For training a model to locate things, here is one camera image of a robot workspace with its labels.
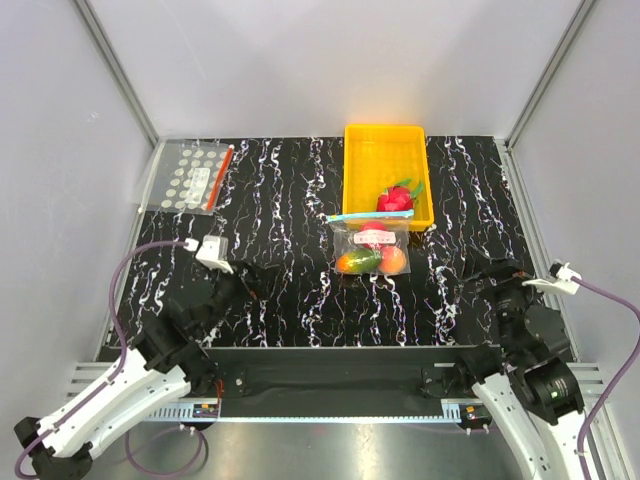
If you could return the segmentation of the peach fruit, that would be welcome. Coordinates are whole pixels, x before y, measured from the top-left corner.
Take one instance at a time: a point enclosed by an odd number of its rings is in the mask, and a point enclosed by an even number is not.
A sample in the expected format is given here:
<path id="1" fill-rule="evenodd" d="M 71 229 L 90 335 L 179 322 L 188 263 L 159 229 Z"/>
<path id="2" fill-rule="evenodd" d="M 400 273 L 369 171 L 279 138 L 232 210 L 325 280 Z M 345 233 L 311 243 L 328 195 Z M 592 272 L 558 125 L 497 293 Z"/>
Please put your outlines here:
<path id="1" fill-rule="evenodd" d="M 385 275 L 398 275 L 404 272 L 407 266 L 407 257 L 404 251 L 393 245 L 380 249 L 381 262 L 379 270 Z"/>

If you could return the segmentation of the orange green mango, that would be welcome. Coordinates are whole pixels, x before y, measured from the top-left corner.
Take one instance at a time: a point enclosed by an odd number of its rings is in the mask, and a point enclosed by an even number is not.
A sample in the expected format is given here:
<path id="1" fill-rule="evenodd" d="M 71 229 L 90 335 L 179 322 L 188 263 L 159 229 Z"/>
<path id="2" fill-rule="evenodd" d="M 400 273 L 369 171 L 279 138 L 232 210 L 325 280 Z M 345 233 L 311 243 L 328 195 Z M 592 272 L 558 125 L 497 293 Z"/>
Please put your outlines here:
<path id="1" fill-rule="evenodd" d="M 381 261 L 382 257 L 378 251 L 359 248 L 341 255 L 336 261 L 336 271 L 348 275 L 373 273 Z"/>

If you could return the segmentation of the clear blue zip bag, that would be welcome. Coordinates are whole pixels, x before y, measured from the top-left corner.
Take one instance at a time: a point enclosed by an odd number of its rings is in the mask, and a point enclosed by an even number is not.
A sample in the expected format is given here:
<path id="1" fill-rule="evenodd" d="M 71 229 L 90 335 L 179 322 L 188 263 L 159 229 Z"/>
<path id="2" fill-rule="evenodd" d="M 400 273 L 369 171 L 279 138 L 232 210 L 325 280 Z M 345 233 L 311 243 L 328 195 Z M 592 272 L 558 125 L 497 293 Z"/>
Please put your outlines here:
<path id="1" fill-rule="evenodd" d="M 408 245 L 413 211 L 331 215 L 334 268 L 343 275 L 397 276 L 411 271 Z"/>

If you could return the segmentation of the red apple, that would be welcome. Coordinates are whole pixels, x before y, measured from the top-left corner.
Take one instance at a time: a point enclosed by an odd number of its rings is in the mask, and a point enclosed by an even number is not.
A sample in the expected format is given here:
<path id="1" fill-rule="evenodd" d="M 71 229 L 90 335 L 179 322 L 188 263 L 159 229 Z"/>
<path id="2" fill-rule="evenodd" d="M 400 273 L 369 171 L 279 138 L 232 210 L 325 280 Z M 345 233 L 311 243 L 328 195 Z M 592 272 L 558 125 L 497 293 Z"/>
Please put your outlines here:
<path id="1" fill-rule="evenodd" d="M 370 221 L 363 224 L 359 232 L 364 235 L 366 242 L 364 246 L 370 249 L 377 249 L 381 246 L 380 239 L 383 237 L 382 232 L 386 232 L 386 226 L 379 221 Z"/>

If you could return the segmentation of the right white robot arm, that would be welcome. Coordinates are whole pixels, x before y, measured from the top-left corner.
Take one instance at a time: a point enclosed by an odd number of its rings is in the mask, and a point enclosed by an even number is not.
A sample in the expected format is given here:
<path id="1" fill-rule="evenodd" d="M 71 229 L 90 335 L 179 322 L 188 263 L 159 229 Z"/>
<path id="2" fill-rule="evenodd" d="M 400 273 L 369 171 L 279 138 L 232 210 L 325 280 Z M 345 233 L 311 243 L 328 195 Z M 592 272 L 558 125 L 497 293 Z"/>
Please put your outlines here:
<path id="1" fill-rule="evenodd" d="M 570 341 L 560 312 L 539 302 L 545 293 L 576 294 L 580 276 L 559 263 L 550 274 L 536 278 L 513 259 L 466 261 L 462 280 L 480 283 L 499 345 L 460 354 L 454 386 L 482 401 L 524 478 L 583 479 L 595 463 L 579 434 L 587 414 L 569 366 Z"/>

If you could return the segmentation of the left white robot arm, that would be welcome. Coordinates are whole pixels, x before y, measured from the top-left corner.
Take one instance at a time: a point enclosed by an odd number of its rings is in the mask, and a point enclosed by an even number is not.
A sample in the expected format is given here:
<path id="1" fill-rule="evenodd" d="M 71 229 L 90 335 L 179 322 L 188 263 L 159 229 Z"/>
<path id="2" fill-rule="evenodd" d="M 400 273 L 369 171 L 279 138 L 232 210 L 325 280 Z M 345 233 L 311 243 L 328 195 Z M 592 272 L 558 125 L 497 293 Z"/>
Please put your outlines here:
<path id="1" fill-rule="evenodd" d="M 275 275 L 273 267 L 232 261 L 218 271 L 203 303 L 170 301 L 144 318 L 119 358 L 83 391 L 55 412 L 15 425 L 23 447 L 16 476 L 82 479 L 109 445 L 164 404 L 219 392 L 219 367 L 198 338 L 234 302 L 269 295 Z"/>

